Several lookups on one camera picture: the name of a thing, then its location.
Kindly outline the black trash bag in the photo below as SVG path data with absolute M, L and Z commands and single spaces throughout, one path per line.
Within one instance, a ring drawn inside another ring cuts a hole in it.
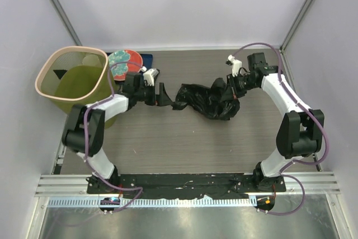
M 239 100 L 222 78 L 216 78 L 210 87 L 183 83 L 172 104 L 174 110 L 187 106 L 210 120 L 230 120 L 240 109 Z

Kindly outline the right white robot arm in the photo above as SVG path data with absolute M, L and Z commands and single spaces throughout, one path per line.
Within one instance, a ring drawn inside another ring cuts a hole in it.
M 281 180 L 281 174 L 301 159 L 317 153 L 322 146 L 324 114 L 302 102 L 286 83 L 279 66 L 269 65 L 264 53 L 248 56 L 248 69 L 233 55 L 226 64 L 232 71 L 227 76 L 234 97 L 260 88 L 272 99 L 282 122 L 276 136 L 276 148 L 253 170 L 252 183 L 258 191 L 269 191 Z

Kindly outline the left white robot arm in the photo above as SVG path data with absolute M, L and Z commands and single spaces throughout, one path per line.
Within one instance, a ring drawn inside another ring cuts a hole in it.
M 62 142 L 76 153 L 92 170 L 88 183 L 112 194 L 115 191 L 136 191 L 140 187 L 123 188 L 116 166 L 108 159 L 103 140 L 105 123 L 115 116 L 125 113 L 138 102 L 148 106 L 169 106 L 171 99 L 166 94 L 164 84 L 159 84 L 156 94 L 156 80 L 159 69 L 151 68 L 144 73 L 130 72 L 120 89 L 113 87 L 109 97 L 92 104 L 75 104 L 67 117 Z

